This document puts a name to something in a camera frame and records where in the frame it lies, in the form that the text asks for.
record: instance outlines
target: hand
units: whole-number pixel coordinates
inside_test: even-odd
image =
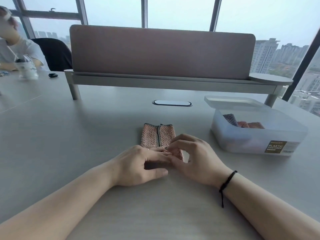
[[[177,148],[189,153],[189,162],[185,163],[169,155],[171,163],[177,170],[194,181],[220,188],[232,173],[232,170],[223,164],[211,146],[197,137],[186,134],[175,137],[167,147],[167,151]]]
[[[170,162],[171,153],[163,152],[164,147],[144,148],[135,145],[109,161],[114,173],[114,185],[133,186],[158,179],[168,174],[165,168],[144,169],[146,161]]]

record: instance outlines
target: container label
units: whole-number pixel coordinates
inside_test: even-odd
[[[291,154],[297,149],[300,142],[272,140],[269,142],[265,153]]]

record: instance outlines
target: black chair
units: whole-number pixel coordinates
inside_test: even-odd
[[[32,39],[38,44],[51,71],[63,72],[72,69],[71,51],[61,40],[53,38]]]

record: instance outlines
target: black string bracelet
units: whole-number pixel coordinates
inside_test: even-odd
[[[230,176],[227,178],[227,180],[221,185],[220,189],[219,189],[219,193],[221,194],[221,201],[222,201],[222,205],[221,207],[224,208],[224,204],[223,204],[223,190],[227,187],[228,183],[231,181],[232,177],[237,173],[238,171],[235,170],[233,171]]]

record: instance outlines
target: white desk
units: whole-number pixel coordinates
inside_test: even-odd
[[[223,151],[210,131],[213,109],[205,95],[218,92],[79,86],[73,101],[63,72],[18,82],[0,77],[0,222],[61,188],[86,170],[139,144],[144,123],[173,124],[199,137],[230,168],[320,221],[320,119],[282,100],[274,108],[309,127],[291,158]],[[263,101],[265,95],[248,95]],[[153,100],[190,101],[192,107]],[[217,190],[174,169],[136,187],[115,187],[94,205],[68,239],[260,239]]]

